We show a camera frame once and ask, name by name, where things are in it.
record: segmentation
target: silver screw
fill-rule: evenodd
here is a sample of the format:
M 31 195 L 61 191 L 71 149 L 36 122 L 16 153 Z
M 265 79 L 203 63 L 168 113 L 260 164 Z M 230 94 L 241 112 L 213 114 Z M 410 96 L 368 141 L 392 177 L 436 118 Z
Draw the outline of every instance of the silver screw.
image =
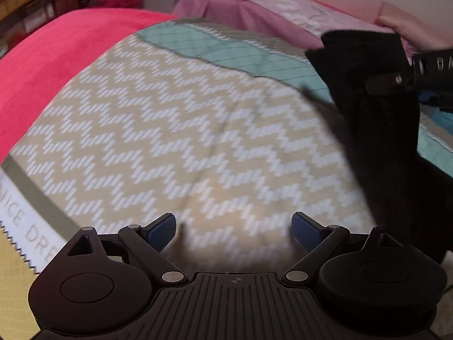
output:
M 286 278 L 290 281 L 301 282 L 309 278 L 309 275 L 303 271 L 290 271 L 286 274 Z
M 178 281 L 181 281 L 183 278 L 184 278 L 184 275 L 181 272 L 177 272 L 177 271 L 165 272 L 162 275 L 162 280 L 167 281 L 167 282 L 178 282 Z

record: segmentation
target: red blanket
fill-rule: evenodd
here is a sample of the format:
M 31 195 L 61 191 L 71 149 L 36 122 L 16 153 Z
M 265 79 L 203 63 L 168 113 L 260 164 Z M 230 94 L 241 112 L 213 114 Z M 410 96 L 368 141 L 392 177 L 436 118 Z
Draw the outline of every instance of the red blanket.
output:
M 134 9 L 87 9 L 65 14 L 0 60 L 0 162 L 55 95 L 123 38 L 175 18 Z

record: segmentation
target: yellow fabric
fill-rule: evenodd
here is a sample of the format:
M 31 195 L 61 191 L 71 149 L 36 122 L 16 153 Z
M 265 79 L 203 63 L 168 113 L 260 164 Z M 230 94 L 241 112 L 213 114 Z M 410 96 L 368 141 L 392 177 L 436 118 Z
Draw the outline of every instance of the yellow fabric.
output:
M 39 331 L 27 298 L 36 277 L 0 228 L 0 336 L 3 340 L 30 340 Z

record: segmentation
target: crosshair symbol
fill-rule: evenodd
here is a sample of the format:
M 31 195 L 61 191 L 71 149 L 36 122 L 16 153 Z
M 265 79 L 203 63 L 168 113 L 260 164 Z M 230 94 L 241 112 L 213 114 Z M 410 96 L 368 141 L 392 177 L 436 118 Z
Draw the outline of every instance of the crosshair symbol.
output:
M 233 284 L 240 284 L 242 282 L 242 279 L 236 276 L 234 279 L 231 279 L 231 282 Z

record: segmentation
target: teal fabric stripe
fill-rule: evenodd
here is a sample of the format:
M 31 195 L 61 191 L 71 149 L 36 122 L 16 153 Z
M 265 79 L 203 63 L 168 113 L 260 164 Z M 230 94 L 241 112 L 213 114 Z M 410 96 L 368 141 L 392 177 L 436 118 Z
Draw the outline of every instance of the teal fabric stripe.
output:
M 164 22 L 137 34 L 145 41 L 189 58 L 221 67 L 268 77 L 299 90 L 309 90 L 318 100 L 333 104 L 329 89 L 305 58 L 274 52 L 259 43 L 236 41 L 192 24 Z M 453 177 L 453 153 L 423 127 L 418 132 L 418 153 Z

